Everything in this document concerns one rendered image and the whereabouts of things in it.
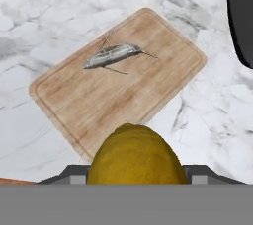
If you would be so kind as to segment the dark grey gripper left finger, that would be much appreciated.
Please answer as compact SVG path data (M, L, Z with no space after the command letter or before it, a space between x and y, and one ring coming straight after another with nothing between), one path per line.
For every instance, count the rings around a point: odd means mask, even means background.
M39 185L86 185L89 165L68 165L59 175L39 182Z

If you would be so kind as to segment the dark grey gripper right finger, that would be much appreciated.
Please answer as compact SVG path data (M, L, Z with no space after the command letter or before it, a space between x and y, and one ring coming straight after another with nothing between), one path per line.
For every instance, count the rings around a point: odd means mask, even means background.
M184 165L183 169L191 185L242 185L242 182L219 175L206 165Z

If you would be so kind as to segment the yellow lemon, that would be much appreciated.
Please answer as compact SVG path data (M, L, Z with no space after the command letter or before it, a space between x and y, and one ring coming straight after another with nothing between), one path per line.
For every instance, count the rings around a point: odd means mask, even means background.
M125 123L96 153L88 185L186 184L183 167L169 144L144 125Z

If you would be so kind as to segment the wooden cutting board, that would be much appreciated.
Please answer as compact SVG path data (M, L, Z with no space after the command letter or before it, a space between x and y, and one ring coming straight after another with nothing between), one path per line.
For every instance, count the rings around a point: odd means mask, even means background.
M99 36L36 79L29 93L84 159L95 156L118 126L150 121L207 63L207 57L157 13L142 8L116 26L110 44L132 42L150 54L109 70L82 63L106 37Z

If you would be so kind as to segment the grey fish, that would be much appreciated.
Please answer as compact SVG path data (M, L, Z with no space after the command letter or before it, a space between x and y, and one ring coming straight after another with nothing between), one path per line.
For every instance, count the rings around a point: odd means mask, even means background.
M113 70L110 68L111 64L120 62L133 56L137 56L139 54L145 54L155 58L155 55L142 50L138 45L132 43L119 43L106 46L113 32L113 30L110 30L99 50L83 63L83 69L105 68L108 70Z

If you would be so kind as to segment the orange-brown flat object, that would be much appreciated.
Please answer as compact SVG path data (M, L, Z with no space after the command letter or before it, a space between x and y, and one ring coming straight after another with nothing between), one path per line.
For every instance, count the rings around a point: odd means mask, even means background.
M8 178L0 178L0 185L33 185L34 182L16 180L16 179L8 179Z

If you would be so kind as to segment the black rounded object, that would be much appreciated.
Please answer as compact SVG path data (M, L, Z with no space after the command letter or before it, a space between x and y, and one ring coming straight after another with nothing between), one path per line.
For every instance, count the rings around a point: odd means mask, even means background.
M253 69L253 0L227 0L227 17L237 57Z

